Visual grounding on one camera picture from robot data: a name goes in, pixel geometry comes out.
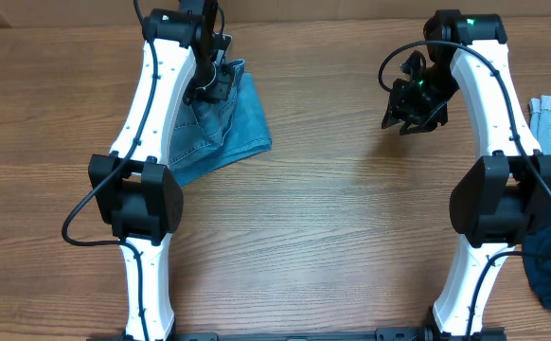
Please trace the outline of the blue denim jeans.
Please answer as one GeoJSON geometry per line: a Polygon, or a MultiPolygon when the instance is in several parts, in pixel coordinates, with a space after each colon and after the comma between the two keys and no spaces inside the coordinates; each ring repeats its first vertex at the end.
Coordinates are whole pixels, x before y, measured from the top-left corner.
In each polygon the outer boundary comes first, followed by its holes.
{"type": "Polygon", "coordinates": [[[253,77],[243,59],[228,63],[235,72],[225,101],[195,100],[177,115],[169,146],[169,169],[179,186],[241,159],[268,152],[273,139],[253,77]]]}

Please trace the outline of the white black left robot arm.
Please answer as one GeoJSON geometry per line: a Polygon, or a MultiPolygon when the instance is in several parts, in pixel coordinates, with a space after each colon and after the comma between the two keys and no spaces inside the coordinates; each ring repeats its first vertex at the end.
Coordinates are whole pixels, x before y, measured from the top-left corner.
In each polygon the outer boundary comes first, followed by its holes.
{"type": "Polygon", "coordinates": [[[169,243],[184,197],[167,165],[175,121],[194,100],[229,97],[233,69],[224,62],[231,38],[215,29],[216,0],[183,1],[177,10],[142,17],[144,65],[125,124],[106,155],[88,167],[91,196],[123,255],[129,315],[121,340],[170,340],[169,243]]]}

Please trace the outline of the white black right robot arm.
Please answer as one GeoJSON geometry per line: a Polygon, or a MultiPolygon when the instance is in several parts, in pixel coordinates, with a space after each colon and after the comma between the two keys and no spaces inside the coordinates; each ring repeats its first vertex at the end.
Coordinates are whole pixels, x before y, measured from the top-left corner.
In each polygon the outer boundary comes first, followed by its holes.
{"type": "Polygon", "coordinates": [[[502,340],[482,318],[508,258],[525,237],[551,224],[551,155],[526,124],[508,67],[507,33],[496,14],[440,9],[420,41],[406,46],[401,77],[387,89],[383,128],[429,133],[448,120],[461,93],[475,140],[475,163],[453,189],[458,236],[445,286],[421,327],[379,328],[379,340],[502,340]]]}

